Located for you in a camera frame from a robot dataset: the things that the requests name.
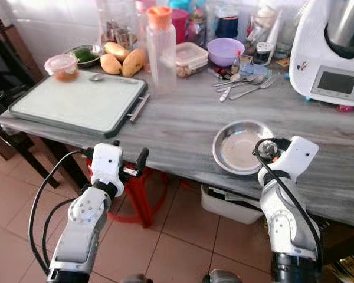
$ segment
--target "gray countertop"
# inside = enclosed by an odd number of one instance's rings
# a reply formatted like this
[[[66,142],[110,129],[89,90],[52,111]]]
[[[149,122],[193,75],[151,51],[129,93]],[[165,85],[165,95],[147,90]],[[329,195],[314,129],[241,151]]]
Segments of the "gray countertop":
[[[211,150],[214,136],[226,124],[257,120],[276,137],[302,136],[320,146],[297,188],[309,212],[354,225],[354,111],[339,113],[334,105],[306,101],[282,74],[274,76],[277,81],[270,88],[224,103],[211,87],[216,78],[207,71],[179,79],[178,88],[170,94],[153,94],[151,86],[151,99],[138,121],[126,122],[111,139],[26,121],[8,111],[0,116],[0,124],[78,147],[119,139],[128,161],[135,161],[142,147],[148,147],[149,167],[258,199],[257,175],[223,171]],[[150,81],[145,73],[137,77]],[[243,89],[236,88],[234,93]]]

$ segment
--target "orange bottle cap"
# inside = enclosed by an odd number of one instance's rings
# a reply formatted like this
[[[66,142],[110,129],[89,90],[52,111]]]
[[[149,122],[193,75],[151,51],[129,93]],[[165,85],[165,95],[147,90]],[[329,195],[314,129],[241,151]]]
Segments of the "orange bottle cap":
[[[165,6],[156,6],[146,11],[149,25],[154,29],[167,29],[171,24],[172,9]]]

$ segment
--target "appliance display screen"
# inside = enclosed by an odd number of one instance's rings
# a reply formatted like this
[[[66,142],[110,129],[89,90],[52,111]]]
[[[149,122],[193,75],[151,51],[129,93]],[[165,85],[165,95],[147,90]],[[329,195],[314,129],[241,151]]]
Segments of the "appliance display screen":
[[[317,88],[351,94],[354,88],[354,77],[324,71]]]

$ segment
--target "green vegetables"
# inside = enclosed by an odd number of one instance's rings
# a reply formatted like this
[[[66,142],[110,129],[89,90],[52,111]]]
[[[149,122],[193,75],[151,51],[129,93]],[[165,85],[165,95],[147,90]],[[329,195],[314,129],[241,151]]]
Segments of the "green vegetables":
[[[99,56],[93,55],[90,52],[90,49],[87,47],[81,47],[79,49],[76,49],[75,51],[73,51],[73,54],[78,59],[79,63],[89,62],[89,61],[92,61],[92,60],[99,57]]]

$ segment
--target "black cable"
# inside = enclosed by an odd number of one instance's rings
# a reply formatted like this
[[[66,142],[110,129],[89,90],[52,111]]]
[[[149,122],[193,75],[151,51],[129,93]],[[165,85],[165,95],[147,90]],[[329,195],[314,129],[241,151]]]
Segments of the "black cable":
[[[38,192],[35,195],[35,199],[34,199],[34,202],[33,202],[32,208],[31,208],[30,219],[29,219],[29,230],[28,230],[30,246],[31,246],[31,250],[33,251],[33,254],[34,254],[36,260],[38,261],[38,263],[40,264],[42,270],[45,272],[46,275],[48,275],[48,267],[46,266],[45,262],[41,258],[41,255],[37,251],[37,247],[35,246],[35,242],[34,242],[33,226],[34,226],[35,211],[37,209],[38,201],[40,199],[42,191],[46,187],[48,180],[54,175],[56,170],[58,170],[58,168],[63,163],[63,161],[65,161],[65,159],[67,159],[71,155],[74,155],[76,153],[81,153],[81,152],[82,152],[81,150],[75,150],[73,152],[69,152],[61,160],[59,160],[59,162],[55,165],[55,167],[52,169],[52,171],[47,175],[47,177],[44,179],[42,185],[38,189]]]
[[[48,224],[50,223],[50,220],[53,216],[53,214],[55,213],[55,211],[57,211],[60,207],[62,207],[63,205],[66,205],[70,202],[73,202],[76,198],[74,199],[67,199],[61,203],[59,203],[58,205],[56,205],[52,211],[50,212],[50,214],[48,215],[46,221],[45,221],[45,226],[43,228],[43,236],[42,236],[42,253],[43,253],[43,258],[45,259],[45,263],[46,266],[50,266],[50,260],[48,258],[47,255],[47,248],[46,248],[46,240],[47,240],[47,229],[48,229]]]
[[[257,157],[258,161],[262,164],[262,166],[265,167],[265,169],[271,174],[271,176],[277,181],[277,183],[282,187],[282,189],[285,191],[285,193],[289,196],[289,198],[292,200],[294,205],[296,206],[297,210],[301,213],[302,217],[306,221],[312,235],[314,238],[314,242],[316,244],[316,249],[317,249],[317,270],[320,272],[322,265],[323,265],[323,250],[322,246],[320,243],[320,236],[317,234],[312,221],[309,219],[309,216],[306,211],[302,208],[302,206],[299,204],[298,200],[294,197],[294,195],[291,193],[291,191],[288,189],[288,187],[282,182],[282,180],[273,172],[273,170],[265,163],[263,158],[260,156],[260,151],[259,151],[259,146],[261,143],[265,141],[272,141],[274,142],[275,139],[262,139],[259,140],[258,143],[254,147],[254,154]]]

